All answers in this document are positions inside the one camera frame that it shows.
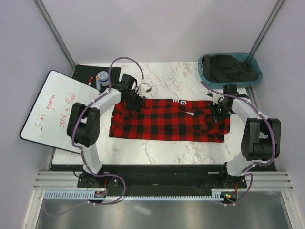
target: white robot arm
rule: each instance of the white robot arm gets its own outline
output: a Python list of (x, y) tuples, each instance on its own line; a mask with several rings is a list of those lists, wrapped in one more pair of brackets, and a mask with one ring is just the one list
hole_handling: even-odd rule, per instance
[[(137, 86), (135, 78), (124, 74), (118, 84), (112, 84), (112, 89), (110, 91), (107, 89), (101, 94), (101, 99), (85, 112), (75, 133), (75, 143), (82, 145), (83, 148), (83, 161), (86, 162), (86, 165), (83, 166), (85, 172), (91, 173), (92, 171), (98, 174), (102, 168), (102, 162), (99, 159), (96, 147), (96, 141), (100, 134), (100, 117), (109, 108), (121, 101), (126, 102), (127, 109), (139, 111), (142, 103), (146, 99), (143, 95), (151, 91), (151, 89), (146, 83), (141, 83)], [(67, 127), (68, 136), (72, 137), (77, 120), (85, 107), (85, 104), (80, 103), (75, 103), (72, 106)]]
[[(242, 176), (255, 165), (265, 165), (272, 158), (273, 146), (271, 135), (275, 140), (275, 155), (280, 153), (281, 123), (262, 114), (250, 101), (247, 95), (239, 94), (235, 84), (224, 86), (224, 94), (232, 97), (244, 97), (241, 101), (224, 96), (218, 103), (210, 104), (214, 121), (219, 121), (237, 114), (245, 123), (244, 135), (241, 142), (241, 152), (231, 161), (223, 165), (224, 172), (231, 176)], [(270, 133), (265, 122), (272, 128)]]
[[(145, 100), (144, 93), (149, 92), (151, 87), (148, 84), (141, 83), (139, 90), (131, 89), (135, 79), (132, 76), (124, 75), (122, 80), (114, 85), (110, 92), (104, 98), (92, 105), (85, 113), (85, 119), (80, 123), (76, 135), (75, 143), (82, 144), (83, 157), (86, 161), (83, 169), (90, 173), (90, 170), (98, 174), (102, 168), (102, 162), (98, 157), (96, 141), (100, 132), (100, 116), (109, 108), (125, 101), (126, 106), (130, 110), (138, 111)], [(237, 92), (235, 84), (228, 84), (224, 87), (224, 94), (234, 95), (235, 97), (245, 97)], [(241, 152), (231, 161), (223, 164), (223, 171), (225, 175), (242, 176), (244, 172), (248, 171), (256, 164), (265, 164), (272, 158), (272, 142), (271, 133), (267, 128), (262, 117), (266, 119), (273, 129), (275, 137), (276, 154), (278, 157), (280, 151), (280, 133), (281, 123), (278, 119), (270, 119), (266, 115), (260, 113), (259, 116), (249, 105), (252, 105), (249, 99), (246, 103), (230, 97), (224, 97), (223, 100), (218, 100), (218, 103), (211, 103), (209, 108), (211, 110), (212, 118), (215, 122), (228, 118), (230, 114), (238, 114), (245, 123), (244, 135), (241, 143)], [(72, 107), (67, 134), (72, 136), (75, 123), (79, 118), (80, 113), (84, 109), (84, 104), (75, 103)]]

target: marble table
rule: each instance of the marble table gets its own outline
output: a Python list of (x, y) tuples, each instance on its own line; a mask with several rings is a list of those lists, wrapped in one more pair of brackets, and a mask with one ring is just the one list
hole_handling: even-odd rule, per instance
[[(109, 64), (92, 64), (109, 66)], [(121, 76), (126, 73), (141, 80), (134, 63), (118, 63)], [(152, 86), (146, 97), (154, 99), (211, 100), (200, 84), (196, 62), (141, 63), (145, 81)], [(239, 93), (245, 94), (244, 88)], [(113, 108), (101, 117), (101, 133), (97, 141), (103, 164), (223, 164), (240, 152), (244, 123), (231, 115), (231, 131), (223, 143), (155, 141), (109, 138)], [(56, 149), (53, 164), (82, 164), (81, 156)]]

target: plaid fabric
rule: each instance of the plaid fabric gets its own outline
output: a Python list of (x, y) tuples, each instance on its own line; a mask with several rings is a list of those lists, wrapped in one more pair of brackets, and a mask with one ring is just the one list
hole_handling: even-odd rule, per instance
[(212, 101), (146, 99), (140, 112), (116, 104), (110, 137), (165, 141), (223, 142), (230, 119), (212, 123)]

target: black base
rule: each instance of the black base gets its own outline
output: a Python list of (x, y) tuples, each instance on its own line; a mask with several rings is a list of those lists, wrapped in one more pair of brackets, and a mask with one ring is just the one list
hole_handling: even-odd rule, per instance
[[(103, 165), (104, 169), (108, 169), (111, 167), (125, 167), (126, 165)], [(153, 166), (163, 166), (163, 165), (147, 165), (147, 166), (141, 166), (141, 165), (127, 165), (129, 167), (153, 167)], [(176, 165), (176, 166), (184, 166), (184, 167), (193, 167), (193, 166), (202, 166), (208, 168), (212, 168), (214, 166), (221, 166), (221, 165)], [(81, 172), (83, 165), (54, 165), (52, 164), (50, 167), (50, 171), (52, 172)], [(251, 168), (249, 172), (276, 172), (275, 164), (272, 163), (269, 166), (256, 166), (254, 168)]]
[[(221, 165), (105, 165), (100, 174), (120, 175), (126, 183), (125, 196), (210, 196), (211, 189), (247, 188), (244, 177), (223, 178)], [(108, 196), (120, 196), (122, 182), (115, 177), (95, 178), (83, 173), (78, 188), (105, 188)]]

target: white wall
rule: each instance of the white wall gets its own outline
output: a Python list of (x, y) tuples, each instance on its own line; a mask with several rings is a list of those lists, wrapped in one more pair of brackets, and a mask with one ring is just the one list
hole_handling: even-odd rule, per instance
[(258, 104), (282, 123), (276, 164), (290, 175), (305, 214), (305, 1), (287, 0), (256, 59), (263, 80), (254, 87)]
[(276, 0), (42, 0), (76, 63), (249, 52)]
[(71, 74), (32, 0), (0, 1), (0, 228), (21, 228), (39, 169), (50, 148), (19, 138), (47, 76)]

